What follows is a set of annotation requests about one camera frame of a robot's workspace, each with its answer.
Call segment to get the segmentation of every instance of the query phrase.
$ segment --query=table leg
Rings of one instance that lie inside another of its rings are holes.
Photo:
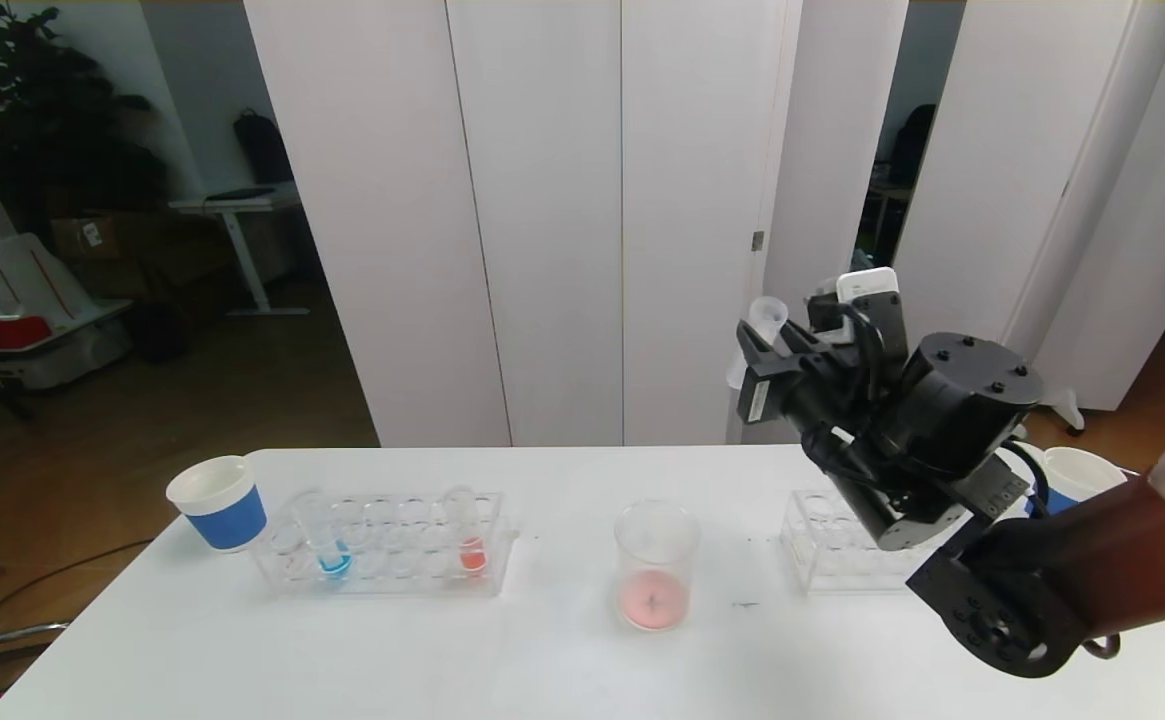
[[[262,287],[262,278],[257,276],[257,267],[253,264],[253,254],[249,245],[243,240],[243,230],[240,228],[240,219],[235,213],[223,213],[223,223],[226,223],[226,232],[231,235],[231,245],[235,246],[235,259],[240,261],[240,271],[243,273],[243,282],[248,284],[249,292],[256,309],[231,310],[227,315],[308,315],[308,308],[271,308],[271,301],[266,296],[266,288]]]

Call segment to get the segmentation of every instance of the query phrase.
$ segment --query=test tube rack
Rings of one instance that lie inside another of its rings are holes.
[[[308,502],[309,495],[302,493]],[[302,496],[281,506],[249,544],[280,594],[495,597],[501,591],[516,534],[501,493],[471,493],[472,511],[460,523],[445,513],[446,496],[322,496],[336,538],[332,551],[315,546],[299,523],[295,503]]]
[[[791,493],[782,544],[806,593],[902,592],[906,579],[962,524],[915,548],[884,551],[834,489]]]

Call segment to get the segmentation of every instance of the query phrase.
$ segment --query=backpack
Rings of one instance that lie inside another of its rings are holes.
[[[243,156],[253,170],[253,182],[270,184],[291,181],[294,169],[289,167],[289,155],[284,151],[284,139],[270,118],[264,118],[245,108],[235,120],[235,139],[240,141]]]

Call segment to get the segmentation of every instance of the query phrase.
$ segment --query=potted plant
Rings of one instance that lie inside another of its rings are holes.
[[[58,14],[21,19],[0,1],[0,195],[42,240],[55,216],[167,199],[165,164],[125,136],[128,115],[151,103],[118,94],[96,59],[62,44],[50,27]]]

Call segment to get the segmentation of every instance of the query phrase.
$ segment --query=brown cylinder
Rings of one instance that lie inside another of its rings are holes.
[[[987,569],[1042,570],[1090,638],[1165,620],[1165,501],[1144,478],[987,539],[970,555]]]

